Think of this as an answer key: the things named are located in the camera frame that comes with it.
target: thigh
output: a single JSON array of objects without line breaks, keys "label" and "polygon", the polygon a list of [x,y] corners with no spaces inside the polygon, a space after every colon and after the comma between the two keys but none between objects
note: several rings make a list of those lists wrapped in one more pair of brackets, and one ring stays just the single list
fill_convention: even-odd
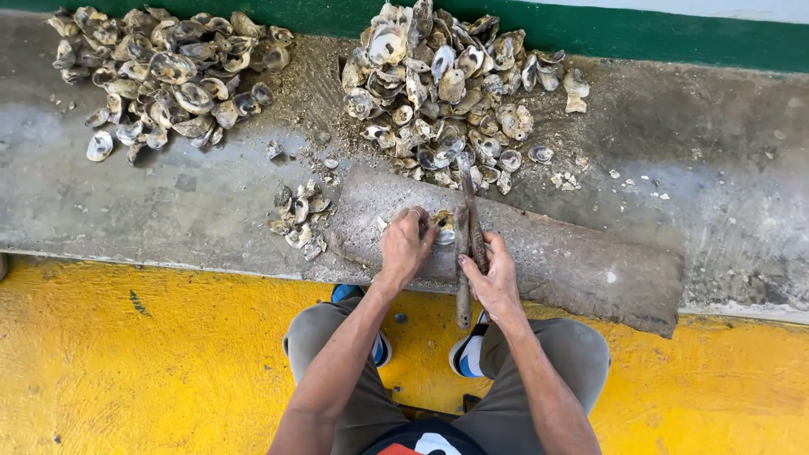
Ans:
[{"label": "thigh", "polygon": [[[609,352],[604,338],[590,326],[570,319],[531,321],[531,327],[559,376],[589,413],[607,378]],[[496,325],[484,336],[481,369],[494,379],[492,388],[471,412],[453,424],[488,455],[543,453],[523,382]]]},{"label": "thigh", "polygon": [[[355,306],[354,302],[343,301],[339,305],[324,302],[306,308],[292,320],[284,337],[284,352],[289,356],[295,384]],[[407,419],[388,398],[369,352],[357,385],[337,421],[332,455],[356,455],[402,423],[407,423]]]}]

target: green painted wall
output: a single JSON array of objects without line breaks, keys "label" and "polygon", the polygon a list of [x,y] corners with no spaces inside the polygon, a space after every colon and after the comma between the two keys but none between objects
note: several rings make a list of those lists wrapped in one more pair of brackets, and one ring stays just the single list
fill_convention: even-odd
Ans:
[{"label": "green painted wall", "polygon": [[[199,11],[230,17],[248,13],[258,23],[293,32],[358,38],[382,0],[306,0],[226,2],[167,0],[150,3],[180,17]],[[400,2],[412,5],[413,2]],[[0,0],[2,8],[51,11],[85,2]],[[93,6],[115,16],[142,6],[133,0],[100,0]],[[559,6],[519,1],[435,0],[435,6],[473,21],[484,13],[499,15],[501,30],[525,28],[526,45],[565,49],[594,57],[659,60],[809,73],[809,24],[706,18],[651,11]]]}]

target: man's left hand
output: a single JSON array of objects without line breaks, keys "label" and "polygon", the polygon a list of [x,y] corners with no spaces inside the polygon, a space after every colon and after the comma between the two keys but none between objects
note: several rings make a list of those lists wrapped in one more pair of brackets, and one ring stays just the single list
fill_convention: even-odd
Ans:
[{"label": "man's left hand", "polygon": [[385,229],[379,247],[382,249],[382,271],[399,289],[407,286],[430,256],[437,229],[426,228],[427,211],[419,206],[402,209]]}]

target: yellow painted concrete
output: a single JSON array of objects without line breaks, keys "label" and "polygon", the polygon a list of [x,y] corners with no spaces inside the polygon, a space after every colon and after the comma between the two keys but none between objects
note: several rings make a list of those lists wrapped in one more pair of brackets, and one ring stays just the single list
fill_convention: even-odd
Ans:
[{"label": "yellow painted concrete", "polygon": [[[329,291],[14,257],[0,283],[0,453],[263,453],[293,390],[286,326]],[[396,400],[454,412],[462,393],[489,387],[447,365],[464,334],[453,305],[420,293],[395,302],[381,374],[401,387]],[[605,453],[807,453],[808,328],[684,317],[668,341],[589,322],[612,350],[591,415]]]}]

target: sneaker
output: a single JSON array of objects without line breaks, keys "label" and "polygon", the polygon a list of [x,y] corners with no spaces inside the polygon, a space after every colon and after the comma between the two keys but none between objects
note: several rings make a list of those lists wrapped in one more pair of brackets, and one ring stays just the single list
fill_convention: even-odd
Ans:
[{"label": "sneaker", "polygon": [[450,349],[450,367],[452,371],[458,376],[463,377],[481,377],[481,345],[483,344],[483,335],[489,328],[489,318],[486,317],[486,312],[481,311],[481,315],[477,318],[477,323],[472,328],[472,332],[466,338],[461,338]]},{"label": "sneaker", "polygon": [[[353,284],[335,284],[332,289],[332,302],[363,296],[365,296],[365,290]],[[391,347],[391,342],[388,341],[388,337],[382,332],[376,333],[376,339],[374,340],[374,346],[371,348],[371,354],[374,357],[374,363],[377,368],[381,368],[391,361],[393,348]]]}]

